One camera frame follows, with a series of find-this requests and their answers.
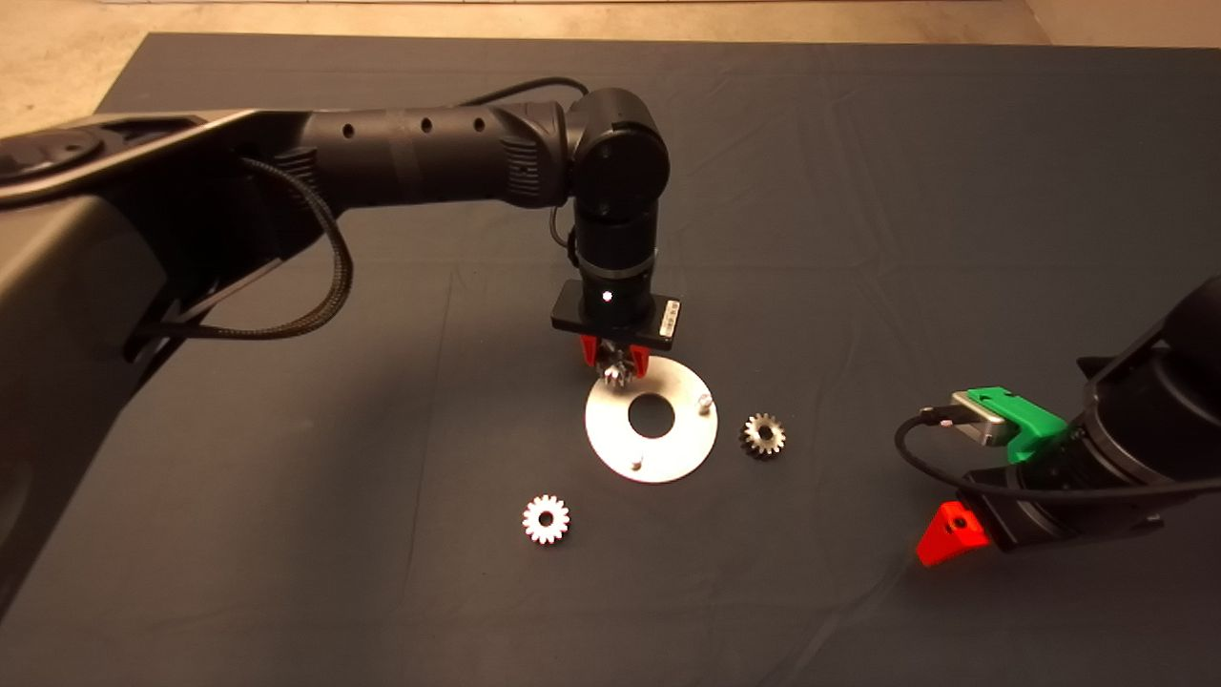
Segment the circular metal plate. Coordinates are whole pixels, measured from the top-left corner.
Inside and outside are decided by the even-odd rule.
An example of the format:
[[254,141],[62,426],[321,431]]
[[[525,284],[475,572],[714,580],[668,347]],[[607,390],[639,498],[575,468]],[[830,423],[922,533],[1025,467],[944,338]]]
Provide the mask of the circular metal plate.
[[[641,437],[631,428],[628,409],[636,399],[656,394],[674,410],[674,427],[658,438]],[[709,395],[700,376],[669,359],[653,356],[648,375],[626,388],[601,379],[585,403],[585,432],[602,462],[636,482],[673,482],[700,467],[717,441],[717,406],[700,412],[701,397]]]

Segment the plate center hole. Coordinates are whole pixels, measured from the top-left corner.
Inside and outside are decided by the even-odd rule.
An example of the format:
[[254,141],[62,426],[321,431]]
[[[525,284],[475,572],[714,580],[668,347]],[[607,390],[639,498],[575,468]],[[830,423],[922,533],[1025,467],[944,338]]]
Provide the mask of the plate center hole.
[[628,422],[641,437],[665,437],[674,427],[674,409],[657,394],[643,394],[628,406]]

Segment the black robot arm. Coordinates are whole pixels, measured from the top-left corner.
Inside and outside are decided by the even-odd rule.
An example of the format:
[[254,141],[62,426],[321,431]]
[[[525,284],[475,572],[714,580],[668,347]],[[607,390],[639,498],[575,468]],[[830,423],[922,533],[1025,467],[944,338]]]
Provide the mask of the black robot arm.
[[[603,340],[607,356],[665,350],[673,316],[659,325],[654,303],[673,299],[650,283],[668,174],[648,110],[620,89],[567,111],[104,115],[0,140],[0,614],[118,412],[212,305],[324,232],[333,306],[259,337],[308,331],[342,304],[350,264],[335,216],[571,196],[580,279],[562,288],[553,323]],[[210,327],[243,337],[233,331]]]
[[[926,409],[896,434],[900,455],[957,487],[966,509],[958,520],[978,522],[1001,550],[1154,532],[1166,509],[1221,492],[1221,277],[1189,293],[1125,353],[1078,366],[1089,377],[1082,412],[1012,465],[960,478],[907,448],[907,432],[922,425],[995,438],[1016,417],[960,394],[955,405]],[[930,527],[922,548],[961,553],[956,542],[969,536],[956,527],[944,534]]]

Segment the silver gear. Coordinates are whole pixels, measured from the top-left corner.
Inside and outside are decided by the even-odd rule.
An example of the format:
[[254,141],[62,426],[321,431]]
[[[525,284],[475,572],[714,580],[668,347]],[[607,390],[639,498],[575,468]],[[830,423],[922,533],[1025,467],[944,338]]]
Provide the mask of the silver gear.
[[[540,522],[545,514],[551,515],[551,522],[547,525]],[[534,502],[526,504],[521,519],[521,527],[526,530],[526,537],[540,545],[554,544],[563,539],[564,533],[568,532],[568,523],[571,522],[564,502],[548,494],[536,497]]]
[[770,459],[784,450],[784,426],[773,415],[756,414],[742,426],[742,448],[757,459]]
[[631,353],[610,340],[601,342],[596,360],[598,375],[609,387],[623,389],[636,378],[636,364],[631,360]]

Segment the metal connector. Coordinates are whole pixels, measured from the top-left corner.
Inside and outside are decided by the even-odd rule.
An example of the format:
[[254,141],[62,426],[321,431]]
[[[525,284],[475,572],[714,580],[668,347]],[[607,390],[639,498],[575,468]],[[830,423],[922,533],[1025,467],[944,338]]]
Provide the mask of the metal connector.
[[955,392],[950,397],[950,401],[955,406],[969,410],[978,419],[978,422],[955,425],[954,427],[979,443],[980,447],[1004,447],[1017,434],[1013,423],[1006,422],[1005,419],[980,406],[966,392]]

